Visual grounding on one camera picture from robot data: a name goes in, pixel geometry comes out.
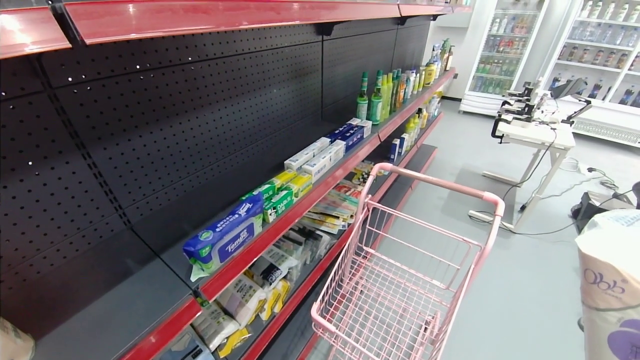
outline toilet paper package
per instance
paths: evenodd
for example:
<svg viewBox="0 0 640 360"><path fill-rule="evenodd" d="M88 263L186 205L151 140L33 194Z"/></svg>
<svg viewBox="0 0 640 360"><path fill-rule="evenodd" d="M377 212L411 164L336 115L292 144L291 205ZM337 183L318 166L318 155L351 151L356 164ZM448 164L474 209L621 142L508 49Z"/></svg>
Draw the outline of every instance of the toilet paper package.
<svg viewBox="0 0 640 360"><path fill-rule="evenodd" d="M640 359L640 227L618 224L576 239L586 360Z"/></svg>

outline water bottle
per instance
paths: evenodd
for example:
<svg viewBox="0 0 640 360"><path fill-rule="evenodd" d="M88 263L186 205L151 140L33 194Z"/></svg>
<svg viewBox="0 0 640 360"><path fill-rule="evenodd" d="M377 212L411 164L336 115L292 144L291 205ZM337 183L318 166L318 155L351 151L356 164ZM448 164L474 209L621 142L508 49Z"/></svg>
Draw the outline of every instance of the water bottle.
<svg viewBox="0 0 640 360"><path fill-rule="evenodd" d="M636 46L636 40L638 39L638 28L635 28L634 31L629 36L627 40L627 46L634 47Z"/></svg>
<svg viewBox="0 0 640 360"><path fill-rule="evenodd" d="M602 35L602 38L600 39L600 42L603 43L603 44L608 44L609 41L611 41L611 34L613 34L613 25L609 25L607 30Z"/></svg>
<svg viewBox="0 0 640 360"><path fill-rule="evenodd" d="M622 43L622 39L625 38L625 34L627 33L627 29L623 26L622 28L620 28L620 32L618 33L618 37L616 37L616 40L613 42L614 45L620 45L620 43Z"/></svg>

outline black device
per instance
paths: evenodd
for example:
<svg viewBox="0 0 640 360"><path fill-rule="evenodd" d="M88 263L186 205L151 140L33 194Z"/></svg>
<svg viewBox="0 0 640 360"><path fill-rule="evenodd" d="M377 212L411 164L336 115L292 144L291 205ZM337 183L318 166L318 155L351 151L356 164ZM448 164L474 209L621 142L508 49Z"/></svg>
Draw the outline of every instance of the black device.
<svg viewBox="0 0 640 360"><path fill-rule="evenodd" d="M575 123L575 121L573 121L573 118L582 115L585 111L593 107L593 105L591 105L591 100L581 95L578 95L578 93L584 91L586 88L587 88L587 83L582 78L567 81L562 85L558 85L555 88L551 88L552 99L562 99L563 97L570 96L584 103L583 107L581 107L571 115L567 116L566 119L563 119L561 121L563 124L569 124L570 126L573 126L573 124Z"/></svg>

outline white toothpaste box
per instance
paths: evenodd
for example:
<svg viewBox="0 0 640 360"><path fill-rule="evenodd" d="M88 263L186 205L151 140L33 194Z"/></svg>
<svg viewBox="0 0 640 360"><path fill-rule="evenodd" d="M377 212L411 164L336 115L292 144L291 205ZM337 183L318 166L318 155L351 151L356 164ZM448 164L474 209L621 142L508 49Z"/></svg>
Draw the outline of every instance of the white toothpaste box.
<svg viewBox="0 0 640 360"><path fill-rule="evenodd" d="M286 160L284 162L284 168L295 172L300 171L304 164L313 159L316 155L320 154L320 152L325 150L330 144L331 141L328 138L320 138L316 140L314 143Z"/></svg>
<svg viewBox="0 0 640 360"><path fill-rule="evenodd" d="M324 173L344 156L345 143L336 140L331 146L302 166L302 172L311 175L315 183Z"/></svg>

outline tempo tissue pack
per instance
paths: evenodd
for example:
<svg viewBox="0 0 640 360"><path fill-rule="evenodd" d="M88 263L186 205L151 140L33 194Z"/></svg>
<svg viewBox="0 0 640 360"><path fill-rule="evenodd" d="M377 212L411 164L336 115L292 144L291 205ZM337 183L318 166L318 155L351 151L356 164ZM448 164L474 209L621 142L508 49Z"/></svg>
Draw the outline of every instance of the tempo tissue pack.
<svg viewBox="0 0 640 360"><path fill-rule="evenodd" d="M262 231L262 194L247 197L225 218L187 240L189 262L210 274Z"/></svg>

